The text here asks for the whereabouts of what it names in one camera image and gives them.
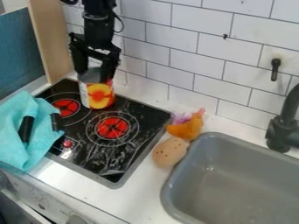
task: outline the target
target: black faucet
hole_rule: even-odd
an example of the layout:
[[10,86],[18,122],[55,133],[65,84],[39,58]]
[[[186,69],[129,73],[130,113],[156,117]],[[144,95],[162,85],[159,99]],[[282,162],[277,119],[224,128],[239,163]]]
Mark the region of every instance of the black faucet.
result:
[[281,115],[272,119],[266,133],[269,149],[288,152],[290,146],[299,148],[299,127],[295,119],[299,107],[299,84],[288,94],[283,103]]

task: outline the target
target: gray sink basin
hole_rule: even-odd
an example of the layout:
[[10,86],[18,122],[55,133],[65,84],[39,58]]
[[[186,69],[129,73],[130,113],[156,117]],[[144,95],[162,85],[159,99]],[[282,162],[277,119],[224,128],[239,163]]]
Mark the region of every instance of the gray sink basin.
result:
[[298,224],[297,159],[220,133],[195,140],[161,192],[188,224]]

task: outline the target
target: stove knob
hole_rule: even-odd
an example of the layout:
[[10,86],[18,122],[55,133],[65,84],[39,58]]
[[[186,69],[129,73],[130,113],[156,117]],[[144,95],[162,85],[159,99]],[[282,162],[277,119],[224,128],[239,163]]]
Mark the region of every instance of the stove knob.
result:
[[63,146],[64,146],[65,148],[71,148],[71,147],[73,146],[73,143],[72,143],[72,141],[70,141],[70,140],[65,140],[65,141],[63,142]]

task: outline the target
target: black stovetop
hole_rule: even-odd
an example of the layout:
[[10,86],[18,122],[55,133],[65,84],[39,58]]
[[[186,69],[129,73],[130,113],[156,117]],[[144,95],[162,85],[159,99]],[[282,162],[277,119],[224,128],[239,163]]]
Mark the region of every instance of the black stovetop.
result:
[[170,120],[167,112],[119,95],[109,108],[85,108],[73,80],[62,80],[37,97],[59,108],[63,117],[65,135],[50,149],[51,158],[110,187],[124,184]]

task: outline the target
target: teal towel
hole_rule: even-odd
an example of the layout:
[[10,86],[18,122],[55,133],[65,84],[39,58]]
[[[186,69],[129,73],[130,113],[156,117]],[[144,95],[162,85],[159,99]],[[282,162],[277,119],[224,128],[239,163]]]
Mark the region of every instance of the teal towel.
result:
[[[29,171],[49,151],[63,134],[52,130],[50,114],[59,113],[44,99],[35,99],[23,91],[0,106],[0,161]],[[29,143],[23,143],[18,134],[23,118],[35,118]]]

